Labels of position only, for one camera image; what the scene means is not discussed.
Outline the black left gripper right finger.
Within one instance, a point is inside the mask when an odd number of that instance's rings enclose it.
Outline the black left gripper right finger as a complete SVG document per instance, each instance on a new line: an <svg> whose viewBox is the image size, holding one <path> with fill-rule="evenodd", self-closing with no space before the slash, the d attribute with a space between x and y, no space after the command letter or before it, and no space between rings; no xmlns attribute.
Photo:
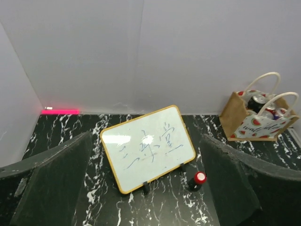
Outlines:
<svg viewBox="0 0 301 226"><path fill-rule="evenodd" d="M204 134L201 156L221 226L299 226L301 173Z"/></svg>

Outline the red cola can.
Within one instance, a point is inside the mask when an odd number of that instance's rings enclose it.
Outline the red cola can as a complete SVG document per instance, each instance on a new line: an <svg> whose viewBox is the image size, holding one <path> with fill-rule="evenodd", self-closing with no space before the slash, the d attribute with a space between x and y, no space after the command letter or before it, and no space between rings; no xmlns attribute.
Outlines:
<svg viewBox="0 0 301 226"><path fill-rule="evenodd" d="M280 118L282 118L284 115L285 115L285 113L287 112L287 110L286 109L284 109L284 108L277 108L275 111L274 111L274 120L278 120L278 119L280 119Z"/></svg>

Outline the watermelon print canvas bag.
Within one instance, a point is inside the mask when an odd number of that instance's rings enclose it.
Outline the watermelon print canvas bag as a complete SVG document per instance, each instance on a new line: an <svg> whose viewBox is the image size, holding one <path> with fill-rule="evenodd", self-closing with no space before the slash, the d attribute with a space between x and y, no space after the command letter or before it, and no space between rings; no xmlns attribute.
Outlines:
<svg viewBox="0 0 301 226"><path fill-rule="evenodd" d="M275 75L277 80L270 92L251 89L260 79ZM269 72L256 78L244 90L233 92L219 116L223 131L229 141L277 141L278 135L292 126L300 117L294 112L293 107L299 101L299 94L285 92L275 94L281 81L277 72ZM249 99L262 94L268 101L256 113L247 108ZM277 108L287 110L285 115L274 120L274 111Z"/></svg>

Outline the black beverage can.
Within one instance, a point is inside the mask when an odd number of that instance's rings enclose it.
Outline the black beverage can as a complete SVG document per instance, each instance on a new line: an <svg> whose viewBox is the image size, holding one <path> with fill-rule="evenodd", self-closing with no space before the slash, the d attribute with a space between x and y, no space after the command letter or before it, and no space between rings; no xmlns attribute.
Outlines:
<svg viewBox="0 0 301 226"><path fill-rule="evenodd" d="M254 95L249 99L247 108L258 113L261 108L267 103L267 101L268 99L262 94Z"/></svg>

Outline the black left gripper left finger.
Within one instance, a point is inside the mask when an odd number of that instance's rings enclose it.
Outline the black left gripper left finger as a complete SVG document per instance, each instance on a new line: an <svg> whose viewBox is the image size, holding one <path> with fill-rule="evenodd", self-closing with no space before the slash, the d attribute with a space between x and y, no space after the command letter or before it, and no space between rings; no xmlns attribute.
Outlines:
<svg viewBox="0 0 301 226"><path fill-rule="evenodd" d="M85 178L89 132L0 169L2 226L70 226Z"/></svg>

